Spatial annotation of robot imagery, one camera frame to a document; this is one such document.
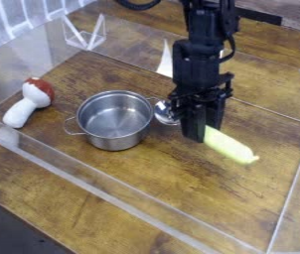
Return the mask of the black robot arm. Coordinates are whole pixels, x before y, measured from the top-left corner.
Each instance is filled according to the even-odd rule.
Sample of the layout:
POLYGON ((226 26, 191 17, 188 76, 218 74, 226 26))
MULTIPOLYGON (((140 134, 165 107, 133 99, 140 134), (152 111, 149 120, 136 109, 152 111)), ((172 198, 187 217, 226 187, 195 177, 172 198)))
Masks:
POLYGON ((180 122, 182 134, 203 142, 207 126, 220 129, 224 101, 231 97, 232 73, 220 73, 220 63, 235 52, 238 31, 234 0, 180 0, 188 38, 172 45, 169 114, 180 122))

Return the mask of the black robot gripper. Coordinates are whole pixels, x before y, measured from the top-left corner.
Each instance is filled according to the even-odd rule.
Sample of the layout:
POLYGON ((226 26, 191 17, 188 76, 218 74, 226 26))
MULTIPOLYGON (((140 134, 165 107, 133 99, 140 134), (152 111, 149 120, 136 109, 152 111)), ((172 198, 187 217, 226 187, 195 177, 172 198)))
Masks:
POLYGON ((172 82, 168 94, 172 109, 184 109, 180 119, 182 134, 196 143, 203 142, 204 125, 220 129, 224 100, 231 97, 230 72, 220 73, 224 42, 179 40, 172 45, 172 82))

